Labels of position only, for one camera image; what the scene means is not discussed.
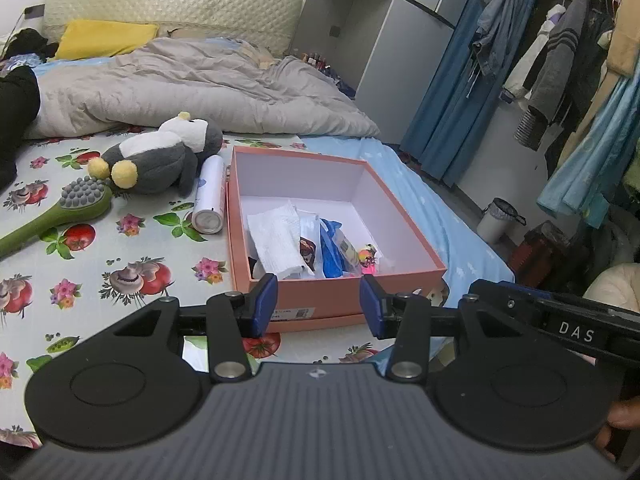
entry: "wall outlet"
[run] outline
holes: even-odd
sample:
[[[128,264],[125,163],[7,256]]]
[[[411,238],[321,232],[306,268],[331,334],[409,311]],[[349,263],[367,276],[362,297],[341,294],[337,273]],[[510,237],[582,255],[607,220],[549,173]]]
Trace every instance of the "wall outlet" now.
[[[44,16],[44,4],[24,8],[24,19],[32,20]]]

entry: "gray comforter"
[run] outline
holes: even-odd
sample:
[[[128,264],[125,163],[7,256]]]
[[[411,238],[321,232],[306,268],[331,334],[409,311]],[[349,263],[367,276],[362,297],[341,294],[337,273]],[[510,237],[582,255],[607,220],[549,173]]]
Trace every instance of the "gray comforter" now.
[[[180,111],[249,134],[376,136],[377,126],[318,70],[287,57],[266,70],[232,48],[159,38],[98,66],[38,80],[27,138],[76,137],[118,123],[160,126]]]

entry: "floral bedsheet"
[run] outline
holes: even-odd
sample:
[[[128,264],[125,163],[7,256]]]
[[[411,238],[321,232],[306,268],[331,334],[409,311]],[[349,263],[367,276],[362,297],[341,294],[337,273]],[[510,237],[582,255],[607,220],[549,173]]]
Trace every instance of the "floral bedsheet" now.
[[[63,186],[86,174],[92,157],[142,131],[127,126],[27,146],[15,183],[0,198],[0,236],[53,205]],[[306,149],[297,136],[225,136],[220,155],[227,164],[235,144]],[[193,229],[194,195],[195,189],[180,199],[172,189],[116,196],[101,218],[50,229],[0,262],[0,440],[40,445],[24,409],[24,389],[34,371],[57,355],[163,294],[193,305],[231,290],[226,230],[201,235]],[[389,344],[372,338],[366,325],[244,340],[254,367],[263,359],[359,362]],[[183,357],[197,370],[207,369],[200,338],[188,338]]]

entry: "floor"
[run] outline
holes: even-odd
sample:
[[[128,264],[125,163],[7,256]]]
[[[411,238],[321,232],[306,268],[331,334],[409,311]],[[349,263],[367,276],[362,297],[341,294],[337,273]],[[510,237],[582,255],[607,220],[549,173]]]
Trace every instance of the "floor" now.
[[[400,159],[415,173],[420,175],[421,179],[433,189],[449,208],[460,217],[460,219],[468,225],[473,231],[476,230],[480,220],[482,219],[482,210],[471,200],[458,186],[453,188],[445,186],[423,171],[419,166],[405,153],[399,153],[396,146],[391,145],[396,150]],[[505,235],[500,238],[498,243],[491,245],[492,249],[503,261],[507,261],[516,248],[516,244]]]

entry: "blue plastic bag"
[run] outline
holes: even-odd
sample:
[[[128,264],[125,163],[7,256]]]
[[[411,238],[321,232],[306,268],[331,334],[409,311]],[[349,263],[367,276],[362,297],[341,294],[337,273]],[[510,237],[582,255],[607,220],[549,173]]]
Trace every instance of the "blue plastic bag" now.
[[[336,229],[342,227],[340,222],[320,219],[320,247],[322,249],[322,272],[326,278],[342,277],[342,257],[333,241]]]

